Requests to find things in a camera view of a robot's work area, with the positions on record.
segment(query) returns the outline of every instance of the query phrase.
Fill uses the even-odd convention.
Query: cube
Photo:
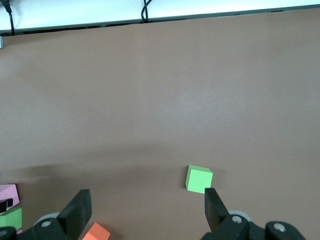
[[[212,171],[207,167],[189,165],[185,186],[188,191],[205,194],[205,188],[211,188]]]
[[[22,209],[11,208],[0,215],[0,227],[14,227],[16,230],[22,227]]]
[[[0,215],[19,203],[17,187],[15,184],[0,185]]]
[[[109,236],[110,232],[95,222],[83,240],[108,240]]]

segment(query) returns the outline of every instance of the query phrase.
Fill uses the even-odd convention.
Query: black object
[[[77,240],[92,215],[90,191],[80,190],[56,218],[41,220],[20,234],[0,227],[0,240]]]
[[[0,214],[4,213],[7,210],[7,208],[12,207],[13,204],[14,204],[13,198],[0,201]]]
[[[206,188],[205,216],[211,232],[201,240],[306,240],[292,225],[270,221],[265,229],[242,216],[230,215],[214,188]]]
[[[144,23],[148,23],[149,22],[149,16],[148,16],[148,5],[149,3],[151,3],[152,0],[149,0],[148,2],[146,0],[143,0],[144,2],[144,7],[142,8],[141,11],[141,18],[143,20]]]
[[[10,24],[11,24],[11,34],[12,34],[12,36],[14,36],[15,35],[15,27],[14,27],[14,19],[12,18],[12,10],[10,7],[10,0],[0,0],[0,2],[4,6],[6,12],[9,14]]]

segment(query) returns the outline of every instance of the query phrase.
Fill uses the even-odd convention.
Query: light green block
[[[14,227],[16,230],[22,227],[22,209],[11,208],[0,215],[0,227]]]
[[[188,191],[205,194],[206,188],[211,188],[212,171],[207,167],[189,165],[185,186]]]

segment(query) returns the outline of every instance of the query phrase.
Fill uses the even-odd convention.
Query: orange cube
[[[108,240],[110,232],[105,230],[98,223],[94,223],[83,240]]]

